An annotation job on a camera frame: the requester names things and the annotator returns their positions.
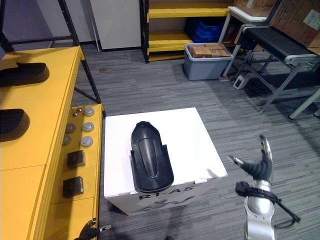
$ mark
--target yellow table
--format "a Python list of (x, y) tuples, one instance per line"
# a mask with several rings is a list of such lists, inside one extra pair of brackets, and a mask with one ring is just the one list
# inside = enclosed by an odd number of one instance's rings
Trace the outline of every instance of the yellow table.
[(0, 70), (46, 63), (41, 83), (0, 89), (1, 109), (23, 109), (30, 126), (19, 139), (0, 143), (1, 239), (43, 239), (62, 139), (80, 60), (79, 46), (7, 53)]
[[(83, 110), (89, 107), (94, 109), (93, 116), (84, 116), (81, 113), (74, 117), (73, 112), (69, 111), (67, 122), (75, 125), (75, 131), (69, 134), (71, 142), (62, 146), (61, 149), (45, 223), (44, 239), (46, 240), (73, 240), (79, 237), (81, 229), (88, 220), (98, 218), (102, 105), (81, 106)], [(86, 122), (93, 123), (93, 131), (81, 130), (82, 125)], [(93, 144), (90, 147), (80, 145), (80, 139), (84, 136), (92, 137)], [(84, 152), (85, 166), (68, 168), (67, 154), (79, 150)], [(83, 194), (64, 198), (63, 181), (78, 176), (83, 179)]]

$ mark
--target electrical outlet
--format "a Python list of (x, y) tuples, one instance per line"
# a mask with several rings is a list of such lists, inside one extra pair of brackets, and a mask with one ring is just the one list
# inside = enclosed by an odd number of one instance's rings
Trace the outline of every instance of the electrical outlet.
[(246, 77), (244, 77), (242, 75), (239, 75), (236, 78), (236, 80), (235, 80), (235, 82), (233, 84), (233, 87), (235, 89), (237, 89), (237, 90), (243, 89), (247, 85), (248, 81), (249, 81), (248, 78), (246, 78)]

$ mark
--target yellow metal shelf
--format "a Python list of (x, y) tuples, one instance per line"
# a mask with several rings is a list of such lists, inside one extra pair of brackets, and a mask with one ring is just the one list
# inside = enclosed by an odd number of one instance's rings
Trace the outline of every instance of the yellow metal shelf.
[[(45, 223), (44, 239), (46, 240), (73, 240), (77, 238), (84, 224), (93, 217), (98, 217), (100, 161), (102, 143), (102, 105), (81, 106), (94, 109), (93, 116), (85, 116), (83, 113), (74, 117), (70, 110), (67, 123), (73, 123), (75, 132), (70, 133), (71, 142), (62, 146), (58, 167), (52, 187), (52, 195)], [(86, 122), (92, 122), (94, 130), (84, 132), (81, 127)], [(82, 147), (80, 140), (84, 136), (91, 136), (93, 144), (90, 147)], [(67, 167), (67, 154), (83, 150), (85, 154), (85, 166), (77, 168)], [(83, 178), (83, 194), (64, 198), (63, 180)]]
[(1, 142), (1, 239), (43, 239), (52, 186), (78, 67), (79, 46), (7, 53), (0, 69), (46, 63), (41, 83), (3, 87), (1, 109), (23, 109), (30, 118), (19, 139)]
[(150, 2), (147, 22), (159, 18), (224, 17), (229, 2)]
[(149, 55), (149, 61), (161, 61), (161, 60), (170, 60), (170, 59), (183, 59), (185, 57), (184, 53), (181, 51), (178, 52), (171, 52), (171, 53), (164, 53), (164, 54), (157, 54), (157, 55)]
[(149, 48), (151, 52), (181, 51), (185, 44), (193, 43), (189, 36), (181, 31), (154, 31), (149, 33)]

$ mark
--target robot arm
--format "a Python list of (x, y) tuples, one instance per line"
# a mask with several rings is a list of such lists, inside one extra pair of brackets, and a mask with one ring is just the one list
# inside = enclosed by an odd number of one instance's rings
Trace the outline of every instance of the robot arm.
[(253, 186), (247, 182), (238, 182), (236, 192), (245, 197), (244, 208), (246, 221), (244, 225), (245, 240), (276, 240), (275, 227), (271, 223), (275, 212), (274, 203), (282, 207), (291, 217), (291, 224), (300, 218), (281, 203), (281, 199), (271, 192), (273, 160), (270, 144), (266, 137), (260, 135), (262, 160), (257, 164), (246, 163), (235, 156), (228, 158), (253, 177)]

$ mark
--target white table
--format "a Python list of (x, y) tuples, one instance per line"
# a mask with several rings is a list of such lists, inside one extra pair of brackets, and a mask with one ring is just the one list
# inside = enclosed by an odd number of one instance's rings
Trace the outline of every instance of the white table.
[[(167, 145), (174, 181), (153, 194), (135, 191), (130, 160), (131, 134), (137, 123), (150, 122)], [(215, 187), (227, 171), (197, 109), (108, 116), (105, 119), (104, 197), (128, 215), (156, 211), (191, 201)]]
[[(243, 22), (244, 24), (251, 24), (251, 25), (255, 25), (255, 26), (262, 25), (263, 22), (265, 22), (267, 20), (267, 17), (265, 17), (265, 16), (251, 16), (250, 14), (246, 13), (245, 11), (242, 11), (240, 8), (238, 8), (236, 6), (229, 6), (228, 9), (229, 9), (229, 13), (226, 16), (218, 43), (223, 42), (231, 17), (238, 19), (239, 21)], [(235, 46), (235, 48), (232, 52), (233, 59), (229, 62), (229, 64), (226, 66), (224, 72), (222, 73), (223, 77), (225, 77), (227, 75), (227, 73), (229, 72), (229, 69), (231, 68), (232, 63), (233, 63), (236, 55), (238, 54), (240, 47), (241, 47), (241, 45), (238, 45), (238, 44)]]

